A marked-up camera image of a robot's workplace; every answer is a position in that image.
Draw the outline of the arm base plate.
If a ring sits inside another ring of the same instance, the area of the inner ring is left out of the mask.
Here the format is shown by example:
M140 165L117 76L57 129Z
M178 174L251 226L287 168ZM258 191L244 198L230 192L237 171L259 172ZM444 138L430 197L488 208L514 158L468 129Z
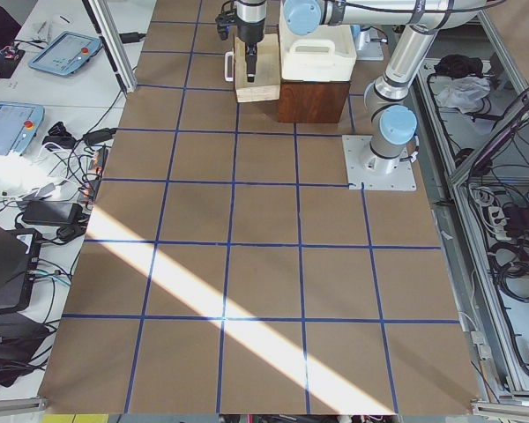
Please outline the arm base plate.
M410 154L405 145L397 158L382 159L370 149L370 135L344 135L347 187L355 190L416 191Z

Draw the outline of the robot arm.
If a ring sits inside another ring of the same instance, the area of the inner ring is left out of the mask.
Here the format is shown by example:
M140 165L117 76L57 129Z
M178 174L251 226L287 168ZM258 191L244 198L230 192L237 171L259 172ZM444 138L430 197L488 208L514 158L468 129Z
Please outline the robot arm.
M320 26L402 25L404 32L384 73L365 92L374 134L362 148L361 165L375 174L393 172L417 120L402 106L437 33L460 26L485 7L483 1L286 1L289 29L307 35Z

